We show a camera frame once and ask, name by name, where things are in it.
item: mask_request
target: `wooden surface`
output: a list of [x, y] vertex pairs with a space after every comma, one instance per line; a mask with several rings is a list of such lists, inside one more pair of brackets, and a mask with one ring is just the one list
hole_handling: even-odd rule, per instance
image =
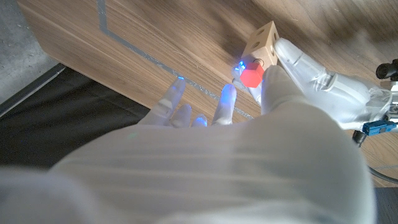
[[[209, 119], [217, 101], [198, 85], [219, 96], [251, 32], [271, 20], [281, 37], [337, 72], [379, 83], [376, 67], [398, 58], [394, 0], [19, 0], [19, 5], [55, 59], [148, 107], [175, 79], [173, 73], [180, 73], [197, 84], [187, 85], [182, 103]], [[253, 117], [260, 113], [241, 91], [236, 107]], [[233, 120], [246, 119], [235, 113]], [[371, 166], [395, 178], [397, 142], [398, 134], [383, 134], [368, 138], [362, 148]]]

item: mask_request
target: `concrete floor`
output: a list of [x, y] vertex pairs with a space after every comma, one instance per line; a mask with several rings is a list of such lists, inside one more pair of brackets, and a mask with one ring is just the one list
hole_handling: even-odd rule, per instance
[[43, 52], [15, 0], [0, 0], [0, 104], [58, 62]]

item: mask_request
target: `black knob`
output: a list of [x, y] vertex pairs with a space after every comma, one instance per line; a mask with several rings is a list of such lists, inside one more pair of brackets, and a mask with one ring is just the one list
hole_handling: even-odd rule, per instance
[[376, 76], [379, 79], [395, 78], [398, 76], [398, 59], [393, 60], [392, 63], [379, 65], [376, 69]]

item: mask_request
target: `black cloth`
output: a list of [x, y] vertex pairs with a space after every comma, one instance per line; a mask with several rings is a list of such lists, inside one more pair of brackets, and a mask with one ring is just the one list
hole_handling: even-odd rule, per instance
[[0, 118], [0, 164], [49, 168], [149, 109], [66, 68]]

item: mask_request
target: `red button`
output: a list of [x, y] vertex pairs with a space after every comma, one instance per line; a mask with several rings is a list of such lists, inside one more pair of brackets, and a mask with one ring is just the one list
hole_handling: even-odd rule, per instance
[[259, 63], [248, 63], [243, 70], [241, 80], [246, 87], [257, 88], [262, 80], [264, 69]]

